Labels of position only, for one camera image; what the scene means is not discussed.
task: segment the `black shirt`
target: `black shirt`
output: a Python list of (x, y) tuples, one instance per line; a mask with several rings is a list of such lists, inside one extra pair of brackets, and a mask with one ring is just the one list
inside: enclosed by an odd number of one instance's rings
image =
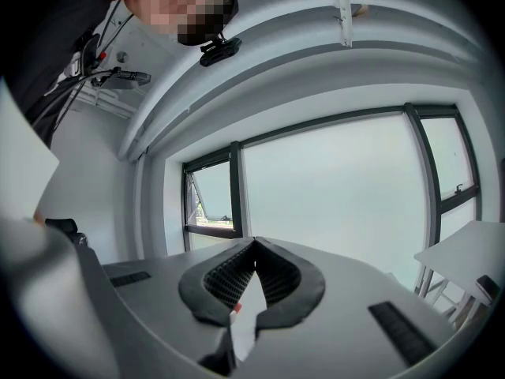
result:
[[(10, 14), (14, 24), (4, 50), (8, 54), (4, 76), (17, 105), (32, 122), (51, 101), (43, 95), (70, 63), (77, 42), (103, 21), (112, 0), (21, 1), (27, 3), (23, 10)], [(36, 128), (48, 145), (61, 110), (56, 107)]]

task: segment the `white table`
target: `white table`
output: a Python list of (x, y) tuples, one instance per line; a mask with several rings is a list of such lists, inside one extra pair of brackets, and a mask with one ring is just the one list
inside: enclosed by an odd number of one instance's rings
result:
[(505, 223), (472, 221), (414, 258), (489, 305), (477, 279), (489, 276), (503, 289), (505, 280)]

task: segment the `person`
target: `person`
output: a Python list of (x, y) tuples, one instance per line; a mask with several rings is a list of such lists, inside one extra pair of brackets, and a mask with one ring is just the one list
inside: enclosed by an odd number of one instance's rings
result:
[[(178, 34), (178, 42), (200, 45), (216, 37), (238, 11), (237, 0), (123, 0), (157, 32)], [(6, 83), (26, 119), (33, 123), (69, 79), (58, 77), (79, 51), (83, 38), (105, 19), (113, 0), (23, 0), (27, 18), (11, 17), (4, 39)], [(66, 99), (36, 125), (50, 148), (54, 126)]]

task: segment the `black chair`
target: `black chair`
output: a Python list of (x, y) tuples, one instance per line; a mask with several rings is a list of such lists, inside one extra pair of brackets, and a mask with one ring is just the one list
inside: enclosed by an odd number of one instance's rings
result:
[(46, 219), (46, 225), (63, 232), (75, 246), (88, 247), (88, 238), (79, 233), (74, 219)]

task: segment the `desk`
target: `desk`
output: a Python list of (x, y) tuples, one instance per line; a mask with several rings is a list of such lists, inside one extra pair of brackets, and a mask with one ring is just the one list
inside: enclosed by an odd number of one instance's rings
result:
[(489, 300), (477, 287), (477, 279), (487, 275), (503, 288), (505, 223), (474, 220), (414, 258), (488, 306)]

